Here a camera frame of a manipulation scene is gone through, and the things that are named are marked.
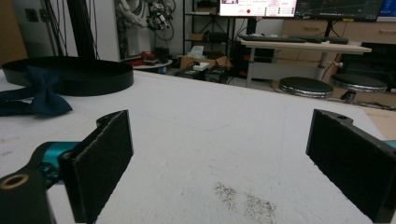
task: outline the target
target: computer monitor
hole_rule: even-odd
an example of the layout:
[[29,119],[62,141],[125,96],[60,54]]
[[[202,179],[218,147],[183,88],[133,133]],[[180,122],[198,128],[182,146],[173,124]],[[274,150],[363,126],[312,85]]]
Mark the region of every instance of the computer monitor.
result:
[[219,15],[236,18],[294,18],[297,0],[219,0]]
[[376,21],[384,0],[299,0],[295,17],[326,21]]
[[384,0],[377,21],[396,21],[396,0]]

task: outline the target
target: drawer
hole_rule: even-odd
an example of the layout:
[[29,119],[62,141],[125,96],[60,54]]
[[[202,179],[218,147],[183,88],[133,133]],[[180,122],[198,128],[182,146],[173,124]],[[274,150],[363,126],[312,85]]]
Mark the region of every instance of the drawer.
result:
[[396,44],[396,23],[348,22],[344,37],[357,42]]
[[[333,25],[333,29],[339,36],[342,36],[345,26],[344,21],[339,21]],[[324,35],[326,27],[326,21],[284,20],[282,35]],[[336,34],[330,32],[330,36],[336,36]]]
[[[329,53],[326,61],[330,64],[330,62],[335,60],[336,56],[336,53]],[[321,52],[312,52],[306,50],[281,50],[277,54],[277,58],[279,60],[287,60],[291,61],[292,63],[314,63],[315,66],[318,66],[320,57]]]

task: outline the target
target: desk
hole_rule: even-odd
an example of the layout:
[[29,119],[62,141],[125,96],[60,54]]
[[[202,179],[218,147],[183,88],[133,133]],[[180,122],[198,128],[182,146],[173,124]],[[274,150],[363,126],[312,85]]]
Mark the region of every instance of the desk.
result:
[[[19,88],[0,73],[0,90]],[[355,106],[140,71],[125,91],[64,99],[62,116],[0,118],[0,176],[128,109],[135,154],[98,224],[372,223],[305,155],[314,108],[382,139]],[[74,223],[64,186],[48,195],[57,223]]]
[[[250,59],[247,71],[247,87],[250,87],[251,79],[276,79],[280,80],[282,77],[314,77],[322,80],[326,60],[329,53],[348,53],[348,54],[363,54],[364,52],[371,52],[367,49],[354,45],[337,45],[337,44],[313,44],[313,43],[284,43],[284,42],[259,42],[259,41],[241,41],[242,45],[251,48]],[[318,67],[295,66],[289,64],[276,63],[255,63],[254,54],[256,48],[262,49],[292,49],[292,50],[310,50],[322,52]]]

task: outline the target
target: blue fabric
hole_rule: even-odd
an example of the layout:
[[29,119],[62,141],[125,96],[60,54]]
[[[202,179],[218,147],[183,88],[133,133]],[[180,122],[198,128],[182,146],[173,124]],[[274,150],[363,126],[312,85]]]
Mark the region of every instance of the blue fabric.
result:
[[385,140],[384,142],[390,145],[391,147],[396,148],[396,140]]
[[[73,110],[64,98],[52,91],[62,79],[61,72],[27,66],[25,78],[31,86],[14,91],[0,91],[0,116],[60,115]],[[32,97],[30,104],[22,101]]]

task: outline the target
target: black stool seat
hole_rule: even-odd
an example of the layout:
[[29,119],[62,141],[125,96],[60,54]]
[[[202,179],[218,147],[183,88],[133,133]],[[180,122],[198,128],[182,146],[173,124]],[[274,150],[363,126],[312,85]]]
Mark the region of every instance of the black stool seat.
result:
[[341,88],[351,91],[385,92],[387,84],[371,77],[352,74],[335,74],[332,82]]
[[312,98],[328,98],[332,96],[332,86],[309,77],[281,78],[279,88],[290,94]]

